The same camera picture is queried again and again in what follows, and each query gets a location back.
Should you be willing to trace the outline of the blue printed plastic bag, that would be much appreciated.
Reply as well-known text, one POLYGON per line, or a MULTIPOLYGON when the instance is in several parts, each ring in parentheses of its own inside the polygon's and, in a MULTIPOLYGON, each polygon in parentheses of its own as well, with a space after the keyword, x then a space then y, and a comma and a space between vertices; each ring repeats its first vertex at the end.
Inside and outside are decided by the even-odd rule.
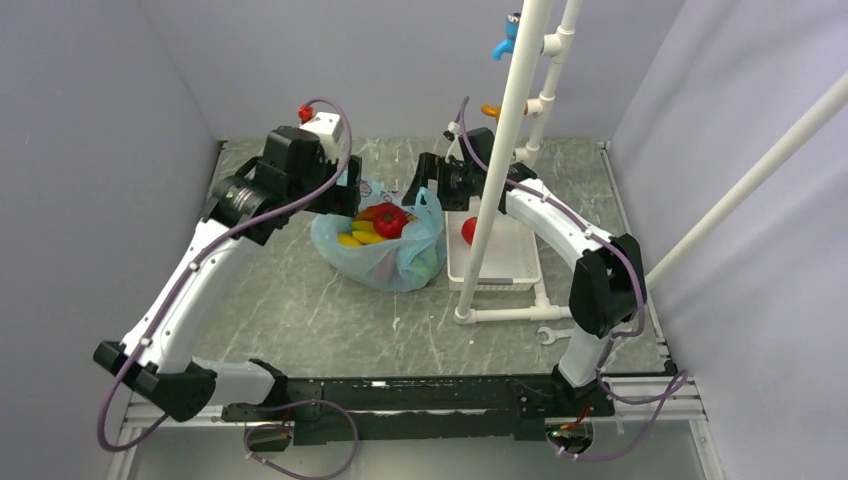
POLYGON ((311 223, 311 240, 319 255, 342 275, 368 287, 409 292, 424 287, 446 261, 444 218, 440 201, 425 188, 413 194, 412 216, 398 239, 363 246, 346 246, 341 234, 353 233, 353 220, 318 215, 311 223))

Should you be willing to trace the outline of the red fake tomato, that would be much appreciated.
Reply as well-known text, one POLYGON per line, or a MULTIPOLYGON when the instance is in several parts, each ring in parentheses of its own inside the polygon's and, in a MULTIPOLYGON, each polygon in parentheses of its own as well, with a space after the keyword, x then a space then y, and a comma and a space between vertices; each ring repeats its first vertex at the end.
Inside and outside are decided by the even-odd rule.
POLYGON ((386 239, 400 238, 407 223, 406 212, 394 204, 382 206, 372 220, 375 232, 386 239))

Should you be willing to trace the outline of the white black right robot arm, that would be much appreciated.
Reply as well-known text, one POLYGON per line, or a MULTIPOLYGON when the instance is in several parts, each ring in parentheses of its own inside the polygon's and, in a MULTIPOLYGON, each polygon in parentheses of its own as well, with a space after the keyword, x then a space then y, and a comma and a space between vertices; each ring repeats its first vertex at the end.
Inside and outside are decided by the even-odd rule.
MULTIPOLYGON (((448 137, 458 144, 458 155, 420 154, 404 203, 430 182, 446 211, 466 211, 471 198, 482 194, 493 132, 477 128, 448 137)), ((614 236, 590 224, 522 162, 509 167, 498 210, 553 247, 573 273, 569 310, 576 328, 553 369, 550 392, 557 411, 574 415, 599 386, 613 342, 644 330, 647 291, 640 245, 630 234, 614 236)))

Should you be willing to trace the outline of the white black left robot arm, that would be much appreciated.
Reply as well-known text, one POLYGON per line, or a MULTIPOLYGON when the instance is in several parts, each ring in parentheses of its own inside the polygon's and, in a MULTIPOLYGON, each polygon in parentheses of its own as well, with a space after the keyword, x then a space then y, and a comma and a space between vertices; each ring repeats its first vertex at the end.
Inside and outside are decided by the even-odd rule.
POLYGON ((175 421, 206 406, 248 404, 264 420, 290 400, 288 378, 270 364, 210 362, 194 346, 237 272, 299 211, 351 216, 361 163, 342 125, 279 127, 260 155, 213 188, 177 269, 143 318, 94 361, 175 421))

